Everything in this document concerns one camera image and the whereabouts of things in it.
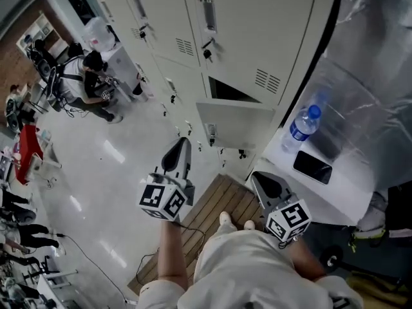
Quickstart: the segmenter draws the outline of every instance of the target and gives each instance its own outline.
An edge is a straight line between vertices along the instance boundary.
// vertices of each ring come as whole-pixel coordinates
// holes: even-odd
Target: bottle label
[[[290,134],[292,135],[292,137],[295,140],[298,140],[298,141],[305,141],[309,137],[309,135],[303,134],[302,132],[300,132],[298,130],[298,128],[296,127],[296,124],[295,124],[295,120],[290,125],[289,131],[290,131]]]

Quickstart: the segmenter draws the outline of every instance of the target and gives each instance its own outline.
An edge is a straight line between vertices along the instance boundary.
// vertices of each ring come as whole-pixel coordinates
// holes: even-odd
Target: wooden platform
[[[239,229],[247,220],[254,220],[257,229],[260,225],[259,217],[261,208],[258,199],[238,182],[228,176],[217,175],[201,196],[197,204],[188,213],[182,224],[197,228],[206,233],[204,243],[216,232],[219,227],[219,214],[227,211],[232,216],[232,221]],[[197,255],[201,246],[202,234],[193,230],[182,228],[183,253],[186,258],[187,275],[189,284],[192,284]],[[138,273],[138,280],[144,285],[157,278],[157,254],[155,254]],[[137,295],[141,287],[136,278],[128,287]]]

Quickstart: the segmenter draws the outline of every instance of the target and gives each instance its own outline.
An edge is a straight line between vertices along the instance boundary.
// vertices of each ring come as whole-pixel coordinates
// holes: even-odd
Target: cable
[[[201,232],[201,234],[202,234],[202,236],[201,236],[201,243],[200,243],[200,247],[199,247],[199,251],[198,251],[198,255],[197,255],[197,256],[199,256],[199,253],[200,253],[200,251],[201,251],[201,247],[203,246],[203,243],[205,242],[206,233],[204,233],[202,230],[197,229],[197,228],[186,227],[185,225],[182,225],[180,222],[177,222],[177,221],[173,221],[172,224],[173,224],[173,225],[176,225],[176,226],[178,226],[178,227],[184,228],[184,229],[186,229],[186,230],[192,230],[192,231]],[[137,268],[137,271],[136,271],[136,280],[137,280],[137,282],[138,282],[139,284],[144,285],[141,281],[139,281],[139,278],[138,278],[138,273],[139,273],[139,271],[140,271],[140,267],[142,266],[142,263],[143,263],[144,258],[146,258],[147,256],[154,256],[158,251],[159,251],[159,248],[157,249],[157,251],[156,251],[155,253],[144,255],[144,256],[142,257],[142,259],[140,260],[139,267]]]
[[[82,248],[79,246],[79,244],[77,244],[72,237],[67,236],[67,235],[65,235],[65,234],[56,234],[56,236],[57,236],[57,237],[62,237],[62,238],[67,237],[67,238],[69,238],[72,242],[74,242],[74,244],[75,244],[75,245],[77,246],[77,248],[83,253],[83,255],[84,255],[90,262],[92,262],[92,263],[94,264],[94,266],[95,266],[96,268],[98,268],[102,274],[105,275],[105,277],[110,281],[110,283],[113,284],[113,286],[118,290],[118,292],[119,292],[120,294],[122,294],[124,304],[127,303],[127,299],[126,299],[126,297],[124,296],[123,292],[119,289],[119,287],[118,287],[116,284],[114,284],[114,282],[109,278],[109,276],[106,275],[105,272],[104,272],[96,263],[94,263],[92,259],[90,259],[90,257],[88,257],[88,256],[86,255],[86,253],[82,250]]]

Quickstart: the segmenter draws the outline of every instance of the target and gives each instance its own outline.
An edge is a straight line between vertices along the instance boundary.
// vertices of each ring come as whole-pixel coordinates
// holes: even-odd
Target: brick wall
[[[2,124],[6,124],[5,100],[10,93],[10,86],[18,84],[20,88],[23,88],[25,84],[32,85],[40,79],[33,64],[16,46],[16,42],[40,16],[41,12],[48,18],[63,40],[68,44],[73,40],[46,0],[36,0],[12,25],[0,41],[0,123]]]

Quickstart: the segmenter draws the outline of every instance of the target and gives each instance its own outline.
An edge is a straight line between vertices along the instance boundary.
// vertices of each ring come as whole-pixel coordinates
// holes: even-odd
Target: white floor
[[[113,125],[92,114],[70,118],[64,111],[51,110],[41,116],[38,125],[51,132],[62,169],[47,173],[57,179],[52,189],[37,187],[34,192],[35,202],[45,209],[42,213],[40,208],[39,221],[71,236],[127,298],[137,299],[127,284],[142,256],[156,251],[160,221],[136,207],[136,190],[176,135],[154,100],[123,103],[119,108],[125,119]],[[197,199],[219,167],[207,154],[196,157],[189,179]],[[67,255],[55,260],[61,270],[79,271],[68,279],[88,300],[89,305],[82,305],[123,308],[122,296],[104,275],[69,239],[62,242]]]

